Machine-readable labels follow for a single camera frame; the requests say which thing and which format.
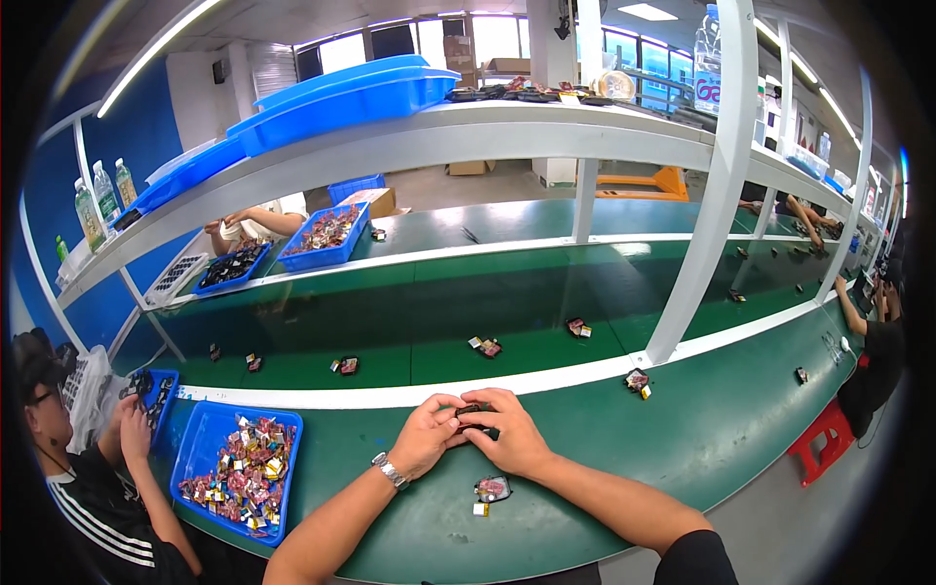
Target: blue plastic tray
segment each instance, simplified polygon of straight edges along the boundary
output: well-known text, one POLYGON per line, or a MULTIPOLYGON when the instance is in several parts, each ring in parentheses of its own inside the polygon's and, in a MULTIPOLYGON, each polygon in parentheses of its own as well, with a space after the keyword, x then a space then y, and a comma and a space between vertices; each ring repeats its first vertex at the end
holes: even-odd
MULTIPOLYGON (((208 270, 206 269, 204 272, 202 272, 198 276, 198 284, 196 284, 195 288, 192 289, 192 294, 196 296, 207 295, 208 293, 213 292, 215 290, 228 288, 229 286, 239 285, 240 283, 246 283, 248 280, 250 280, 250 277, 254 274, 254 270, 256 270, 256 267, 259 266, 260 262, 263 261, 263 258, 267 256, 267 253, 270 251, 270 246, 271 245, 268 243, 263 244, 263 250, 260 252, 260 256, 256 257, 256 260, 254 261, 254 264, 250 267, 250 270, 248 270, 243 276, 238 277, 238 278, 232 278, 231 280, 224 281, 223 283, 218 283, 217 285, 205 286, 204 288, 202 288, 200 286, 201 279, 204 278, 205 274, 208 273, 208 270)), ((228 256, 234 256, 235 254, 237 254, 237 252, 231 252, 230 254, 225 254, 224 256, 221 256, 220 258, 218 258, 218 260, 222 260, 224 258, 227 258, 228 256)))
POLYGON ((230 520, 219 518, 195 502, 184 500, 179 490, 179 483, 183 479, 194 477, 196 475, 206 475, 208 472, 216 471, 218 465, 218 449, 225 446, 227 436, 239 429, 237 420, 239 417, 247 417, 254 420, 259 417, 276 417, 276 422, 286 426, 296 427, 296 439, 293 441, 292 451, 289 453, 288 467, 286 475, 281 480, 283 485, 283 499, 280 501, 280 524, 278 530, 274 531, 273 526, 263 529, 263 532, 269 534, 264 538, 258 538, 256 541, 269 547, 276 547, 285 536, 286 530, 286 511, 289 509, 289 485, 292 483, 293 471, 296 469, 296 454, 299 452, 300 438, 302 436, 302 417, 296 413, 284 412, 280 410, 266 410, 262 408, 248 408, 246 406, 237 406, 234 404, 222 404, 220 402, 200 401, 192 409, 192 415, 188 419, 188 425, 185 427, 185 434, 182 437, 182 444, 179 446, 179 455, 176 457, 175 467, 172 468, 172 477, 169 480, 169 493, 172 497, 192 510, 196 514, 207 518, 219 526, 223 526, 232 533, 241 536, 250 537, 253 532, 247 528, 246 524, 234 523, 230 520))
POLYGON ((409 116, 445 99, 461 74, 398 67, 326 85, 287 99, 227 130, 248 156, 353 124, 409 116))
POLYGON ((331 197, 331 205, 335 206, 340 204, 342 201, 347 199, 349 196, 354 195, 361 189, 379 189, 386 185, 387 184, 384 183, 384 175, 382 174, 361 177, 360 179, 350 179, 340 183, 332 183, 329 185, 329 197, 331 197))
POLYGON ((286 243, 286 246, 283 248, 283 252, 280 252, 279 257, 276 259, 283 263, 284 268, 287 272, 295 271, 306 271, 310 268, 317 268, 319 266, 331 266, 332 264, 343 264, 348 261, 348 258, 351 256, 351 252, 354 251, 354 246, 358 243, 358 238, 360 238, 360 233, 364 229, 364 226, 367 224, 367 220, 371 218, 371 210, 369 203, 355 203, 353 207, 361 207, 364 209, 358 215, 358 219, 355 220, 354 224, 351 226, 351 231, 348 233, 348 237, 344 239, 342 245, 335 246, 334 248, 322 248, 321 250, 310 250, 308 252, 300 252, 299 254, 287 255, 286 251, 291 248, 299 245, 299 242, 302 240, 302 232, 312 229, 312 224, 316 219, 321 217, 327 212, 342 212, 344 210, 350 209, 351 205, 343 205, 341 207, 331 207, 320 212, 315 212, 312 216, 302 224, 299 231, 289 239, 286 243))
POLYGON ((266 110, 278 104, 282 104, 283 102, 287 101, 288 99, 292 99, 293 97, 306 95, 311 92, 320 90, 327 85, 353 80, 365 75, 371 75, 372 73, 380 73, 381 71, 385 71, 387 69, 426 66, 429 66, 429 62, 426 61, 425 57, 422 55, 396 55, 394 57, 374 59, 373 61, 368 61, 362 65, 355 65, 353 67, 348 67, 339 71, 333 71, 332 73, 326 73, 325 75, 319 75, 318 77, 313 77, 310 80, 300 81, 295 85, 290 85, 285 89, 281 89, 275 94, 267 95, 266 97, 258 99, 256 102, 254 102, 254 105, 263 106, 263 109, 266 110))
POLYGON ((145 215, 159 206, 165 205, 180 193, 241 161, 245 156, 241 140, 237 137, 214 144, 211 148, 196 154, 171 172, 160 177, 159 181, 143 191, 111 225, 116 224, 130 210, 136 209, 145 215))
POLYGON ((163 412, 160 413, 159 420, 156 421, 153 439, 150 441, 150 445, 153 446, 156 445, 159 432, 163 430, 163 421, 166 420, 166 416, 169 413, 169 405, 175 400, 176 392, 179 391, 179 373, 175 370, 150 370, 150 374, 153 375, 153 389, 149 394, 143 397, 143 405, 147 408, 153 406, 153 403, 156 402, 156 398, 159 396, 159 384, 166 378, 172 378, 172 388, 169 389, 169 395, 166 397, 166 402, 163 404, 163 412))

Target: plastic bag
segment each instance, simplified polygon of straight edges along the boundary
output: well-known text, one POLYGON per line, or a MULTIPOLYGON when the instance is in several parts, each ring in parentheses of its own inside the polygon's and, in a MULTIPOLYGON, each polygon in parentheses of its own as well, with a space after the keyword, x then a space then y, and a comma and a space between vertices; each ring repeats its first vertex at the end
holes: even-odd
POLYGON ((113 375, 104 345, 96 345, 79 356, 62 389, 62 405, 71 420, 69 453, 80 454, 100 438, 117 405, 117 395, 129 384, 127 378, 113 375))

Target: plastic bottle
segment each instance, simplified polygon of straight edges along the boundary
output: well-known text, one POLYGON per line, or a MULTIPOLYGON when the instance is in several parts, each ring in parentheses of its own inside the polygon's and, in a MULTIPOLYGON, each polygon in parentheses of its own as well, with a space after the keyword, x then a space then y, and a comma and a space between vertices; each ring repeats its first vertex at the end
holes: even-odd
POLYGON ((118 158, 114 166, 117 168, 114 172, 114 180, 117 182, 117 190, 120 191, 120 199, 126 209, 137 198, 137 189, 133 186, 133 177, 130 176, 130 169, 124 164, 123 158, 118 158))
POLYGON ((104 224, 109 226, 115 219, 120 217, 120 205, 117 203, 117 196, 114 195, 114 185, 110 182, 107 171, 104 170, 104 163, 97 161, 94 170, 95 200, 97 201, 97 207, 101 210, 104 224))
POLYGON ((764 139, 767 137, 767 97, 765 96, 764 86, 767 80, 762 77, 757 78, 757 113, 754 115, 754 142, 764 146, 764 139))
POLYGON ((718 115, 722 94, 722 28, 718 6, 706 4, 705 18, 695 31, 695 109, 718 115))
POLYGON ((107 240, 107 237, 100 220, 97 219, 95 197, 84 186, 84 179, 81 178, 75 181, 75 211, 78 213, 78 221, 81 223, 84 238, 88 241, 88 248, 93 254, 107 240))
POLYGON ((55 236, 55 254, 59 256, 59 262, 65 262, 68 257, 68 244, 62 240, 62 236, 55 236))

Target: large water jug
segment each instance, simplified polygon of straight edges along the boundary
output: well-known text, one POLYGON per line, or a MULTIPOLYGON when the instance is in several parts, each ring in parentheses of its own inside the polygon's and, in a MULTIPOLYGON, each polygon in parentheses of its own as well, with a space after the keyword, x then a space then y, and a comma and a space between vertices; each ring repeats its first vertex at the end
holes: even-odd
POLYGON ((695 109, 718 115, 722 97, 722 29, 718 6, 707 4, 705 18, 695 31, 695 109))

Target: man's left hand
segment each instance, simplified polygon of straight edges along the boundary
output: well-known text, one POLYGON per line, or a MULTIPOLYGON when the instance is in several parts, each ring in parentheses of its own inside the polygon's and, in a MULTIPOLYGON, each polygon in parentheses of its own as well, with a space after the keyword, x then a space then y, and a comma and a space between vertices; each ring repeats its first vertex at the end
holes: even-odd
POLYGON ((418 406, 406 419, 396 444, 387 454, 397 472, 407 481, 418 479, 439 461, 447 448, 464 443, 467 439, 463 435, 455 435, 460 424, 453 417, 455 411, 439 408, 467 405, 458 396, 433 394, 418 406))

